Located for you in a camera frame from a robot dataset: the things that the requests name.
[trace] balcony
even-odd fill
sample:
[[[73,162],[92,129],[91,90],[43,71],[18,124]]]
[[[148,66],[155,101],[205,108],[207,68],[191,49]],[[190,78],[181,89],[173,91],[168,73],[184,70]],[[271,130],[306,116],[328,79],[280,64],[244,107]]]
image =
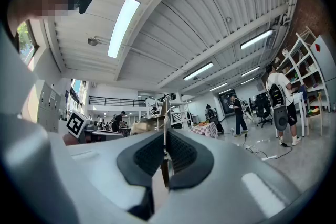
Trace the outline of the balcony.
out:
[[[89,104],[93,105],[111,105],[111,106],[141,106],[146,107],[146,101],[134,99],[105,98],[89,96]]]

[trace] rectangular light fixture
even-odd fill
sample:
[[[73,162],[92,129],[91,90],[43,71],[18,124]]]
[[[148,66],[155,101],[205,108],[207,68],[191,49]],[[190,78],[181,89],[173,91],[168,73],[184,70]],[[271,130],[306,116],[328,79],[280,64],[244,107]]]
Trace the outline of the rectangular light fixture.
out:
[[[242,85],[243,85],[243,84],[246,84],[246,83],[248,83],[248,82],[250,82],[251,80],[254,80],[254,78],[251,78],[251,79],[249,79],[249,80],[243,82]]]
[[[231,89],[228,89],[228,90],[226,90],[226,91],[224,91],[224,92],[220,92],[219,94],[222,94],[222,93],[225,93],[225,92],[228,92],[228,91],[230,91]]]
[[[222,85],[219,85],[219,86],[217,86],[217,87],[215,87],[215,88],[211,89],[210,91],[217,90],[217,89],[219,89],[219,88],[221,88],[221,87],[224,87],[225,85],[227,85],[227,83],[225,83],[225,84],[222,84]]]
[[[113,58],[117,57],[122,39],[124,38],[126,30],[139,5],[139,1],[125,0],[118,15],[117,21],[114,25],[107,56]]]
[[[253,69],[253,70],[251,70],[251,71],[248,71],[247,73],[245,73],[245,74],[242,74],[242,77],[244,77],[244,76],[246,76],[246,75],[248,75],[248,74],[250,74],[250,73],[252,73],[252,72],[254,72],[254,71],[256,71],[256,70],[258,70],[260,67],[256,67],[255,69]]]
[[[264,39],[264,38],[266,38],[266,37],[272,35],[272,33],[273,33],[273,30],[268,30],[268,31],[266,31],[266,32],[264,32],[264,33],[262,33],[262,34],[256,36],[255,38],[250,39],[249,41],[245,42],[244,44],[241,44],[240,48],[241,48],[242,50],[243,50],[243,49],[246,49],[248,46],[251,46],[251,45],[253,45],[254,43],[256,43],[256,42],[258,42],[258,41],[260,41],[260,40],[262,40],[262,39]]]
[[[213,63],[207,63],[205,66],[202,66],[201,68],[197,69],[195,72],[191,73],[190,75],[186,76],[185,78],[183,78],[184,80],[189,80],[191,78],[193,78],[194,76],[202,73],[203,71],[209,69],[210,67],[213,67]]]

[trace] brown brick wall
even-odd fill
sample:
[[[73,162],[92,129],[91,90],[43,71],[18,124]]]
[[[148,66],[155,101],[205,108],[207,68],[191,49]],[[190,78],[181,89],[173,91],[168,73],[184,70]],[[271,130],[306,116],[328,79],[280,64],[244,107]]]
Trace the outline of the brown brick wall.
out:
[[[289,33],[277,54],[281,60],[284,59],[282,50],[286,47],[290,50],[297,41],[295,33],[302,33],[306,26],[311,29],[316,37],[329,32],[332,38],[336,40],[336,31],[324,0],[297,0]],[[267,74],[264,74],[261,79],[265,84]]]

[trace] tablecloth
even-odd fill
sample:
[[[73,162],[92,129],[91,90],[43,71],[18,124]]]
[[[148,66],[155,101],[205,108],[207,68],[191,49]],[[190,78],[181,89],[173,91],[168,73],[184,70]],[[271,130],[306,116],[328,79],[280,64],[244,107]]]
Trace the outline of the tablecloth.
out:
[[[209,136],[212,138],[218,137],[218,131],[215,123],[207,123],[204,126],[195,126],[189,129],[190,132],[194,132],[195,134],[205,134],[205,136]]]

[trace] person in black shirt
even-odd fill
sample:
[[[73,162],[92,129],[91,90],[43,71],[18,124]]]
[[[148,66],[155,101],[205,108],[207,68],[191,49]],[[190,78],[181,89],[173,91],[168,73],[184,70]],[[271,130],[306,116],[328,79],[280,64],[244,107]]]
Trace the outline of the person in black shirt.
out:
[[[235,110],[236,113],[236,134],[235,136],[240,136],[240,126],[242,126],[243,131],[242,133],[247,133],[247,126],[243,118],[243,111],[241,109],[242,104],[240,103],[239,99],[237,99],[234,95],[231,96],[231,105],[230,107]]]
[[[119,131],[119,125],[125,127],[125,124],[122,122],[122,117],[124,117],[126,115],[126,112],[125,111],[122,111],[120,113],[120,115],[116,116],[115,117],[115,120],[114,122],[112,123],[112,130],[114,132],[117,132]]]

